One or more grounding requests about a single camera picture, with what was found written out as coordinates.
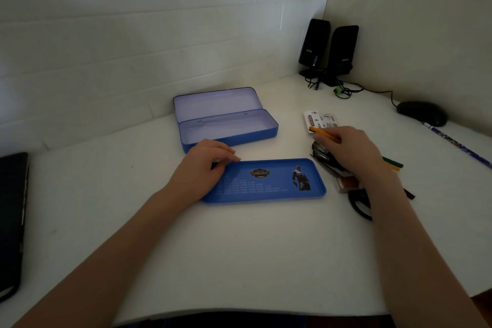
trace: small plastic box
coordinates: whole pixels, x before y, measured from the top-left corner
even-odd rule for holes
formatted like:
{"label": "small plastic box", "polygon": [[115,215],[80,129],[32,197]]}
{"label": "small plastic box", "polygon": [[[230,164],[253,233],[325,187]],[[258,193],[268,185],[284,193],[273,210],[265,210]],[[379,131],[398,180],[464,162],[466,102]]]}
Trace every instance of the small plastic box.
{"label": "small plastic box", "polygon": [[203,139],[232,146],[274,138],[279,131],[251,87],[181,95],[173,102],[185,153]]}
{"label": "small plastic box", "polygon": [[314,199],[326,187],[308,158],[231,162],[202,199],[207,205],[251,201]]}

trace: printed character on tray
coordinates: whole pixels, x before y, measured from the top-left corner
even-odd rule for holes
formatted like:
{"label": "printed character on tray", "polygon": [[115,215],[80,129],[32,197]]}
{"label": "printed character on tray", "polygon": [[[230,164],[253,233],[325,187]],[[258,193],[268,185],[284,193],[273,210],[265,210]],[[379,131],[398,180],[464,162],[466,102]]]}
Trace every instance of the printed character on tray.
{"label": "printed character on tray", "polygon": [[309,184],[308,177],[306,177],[301,171],[301,167],[297,166],[292,172],[292,183],[297,187],[296,179],[299,182],[299,191],[310,191],[311,185]]}

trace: white brick wall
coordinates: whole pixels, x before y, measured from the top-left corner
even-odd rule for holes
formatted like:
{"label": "white brick wall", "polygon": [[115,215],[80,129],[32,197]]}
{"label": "white brick wall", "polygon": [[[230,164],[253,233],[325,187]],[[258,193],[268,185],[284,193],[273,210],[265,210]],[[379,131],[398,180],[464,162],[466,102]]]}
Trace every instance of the white brick wall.
{"label": "white brick wall", "polygon": [[298,70],[326,0],[0,0],[0,155],[170,114]]}

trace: speaker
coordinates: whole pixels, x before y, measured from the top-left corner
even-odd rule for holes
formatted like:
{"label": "speaker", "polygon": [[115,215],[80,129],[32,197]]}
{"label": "speaker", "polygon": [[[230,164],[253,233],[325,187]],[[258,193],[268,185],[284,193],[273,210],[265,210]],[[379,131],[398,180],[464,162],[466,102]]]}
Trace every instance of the speaker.
{"label": "speaker", "polygon": [[359,27],[357,25],[341,26],[335,29],[330,45],[326,75],[342,76],[352,70],[355,44]]}
{"label": "speaker", "polygon": [[299,64],[309,67],[310,70],[319,68],[328,46],[330,30],[331,25],[328,21],[316,18],[311,20],[304,39],[303,49],[299,56]]}

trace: yellow pencil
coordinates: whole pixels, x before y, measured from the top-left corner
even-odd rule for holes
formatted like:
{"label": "yellow pencil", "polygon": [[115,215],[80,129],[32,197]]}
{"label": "yellow pencil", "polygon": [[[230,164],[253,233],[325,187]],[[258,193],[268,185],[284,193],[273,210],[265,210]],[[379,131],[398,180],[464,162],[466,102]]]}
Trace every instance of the yellow pencil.
{"label": "yellow pencil", "polygon": [[[333,136],[333,135],[330,135],[329,133],[327,133],[326,131],[322,130],[322,129],[318,129],[317,127],[309,127],[309,130],[312,131],[312,132],[315,132],[317,134],[320,134],[320,135],[323,135],[323,136],[326,136],[327,138],[329,138],[330,140],[334,141],[335,143],[338,143],[340,144],[341,143],[341,140],[340,138],[336,137],[336,136]],[[388,161],[385,161],[389,167],[391,167],[393,170],[395,171],[400,171],[400,168],[398,166],[395,166],[395,165],[392,165],[391,163],[389,163]]]}

